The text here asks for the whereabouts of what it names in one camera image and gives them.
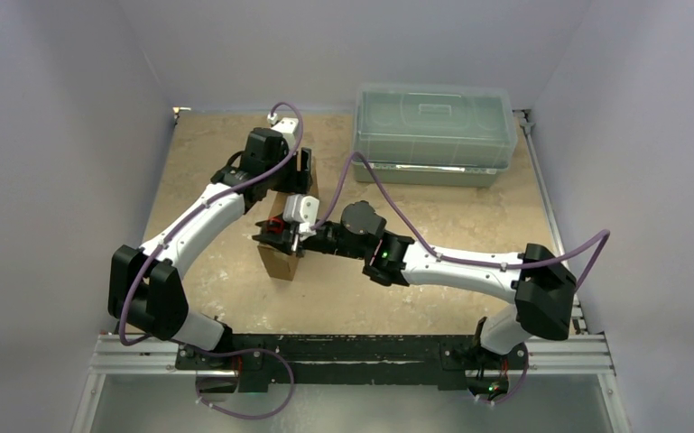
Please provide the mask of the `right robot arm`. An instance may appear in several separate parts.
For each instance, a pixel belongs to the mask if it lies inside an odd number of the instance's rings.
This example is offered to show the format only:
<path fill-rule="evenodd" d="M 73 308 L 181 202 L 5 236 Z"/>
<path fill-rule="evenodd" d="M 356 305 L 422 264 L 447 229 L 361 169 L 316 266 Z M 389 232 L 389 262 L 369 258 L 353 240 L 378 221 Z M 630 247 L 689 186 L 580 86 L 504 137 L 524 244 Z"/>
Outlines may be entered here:
<path fill-rule="evenodd" d="M 577 279 L 544 245 L 495 254 L 426 249 L 387 230 L 385 218 L 364 200 L 346 206 L 337 221 L 313 220 L 310 205 L 310 197 L 293 196 L 282 213 L 256 222 L 254 240 L 287 255 L 315 252 L 360 260 L 363 274 L 382 286 L 445 286 L 506 302 L 480 320 L 470 344 L 473 360 L 484 367 L 532 337 L 569 337 Z"/>

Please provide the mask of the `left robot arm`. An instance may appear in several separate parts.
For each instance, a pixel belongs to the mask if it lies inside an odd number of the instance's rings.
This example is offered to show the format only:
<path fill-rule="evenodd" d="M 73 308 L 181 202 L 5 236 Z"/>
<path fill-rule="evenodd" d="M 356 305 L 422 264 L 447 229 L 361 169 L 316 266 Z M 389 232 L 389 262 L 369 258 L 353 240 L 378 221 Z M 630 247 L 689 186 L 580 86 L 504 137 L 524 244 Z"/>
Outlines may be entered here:
<path fill-rule="evenodd" d="M 114 252 L 108 313 L 121 327 L 197 347 L 209 368 L 225 367 L 233 356 L 232 329 L 192 309 L 182 279 L 214 239 L 269 192 L 306 194 L 312 185 L 311 151 L 301 147 L 300 121 L 285 117 L 254 128 L 245 148 L 176 221 L 142 245 Z"/>

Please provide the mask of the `red utility knife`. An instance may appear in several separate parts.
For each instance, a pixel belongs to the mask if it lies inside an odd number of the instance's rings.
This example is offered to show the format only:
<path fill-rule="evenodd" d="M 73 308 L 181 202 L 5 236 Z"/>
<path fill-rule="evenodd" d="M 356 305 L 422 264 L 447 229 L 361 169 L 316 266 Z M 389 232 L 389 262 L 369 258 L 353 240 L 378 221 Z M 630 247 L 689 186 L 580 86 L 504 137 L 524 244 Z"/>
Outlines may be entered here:
<path fill-rule="evenodd" d="M 265 222 L 265 230 L 267 233 L 280 234 L 285 228 L 285 223 L 278 217 L 269 218 Z"/>

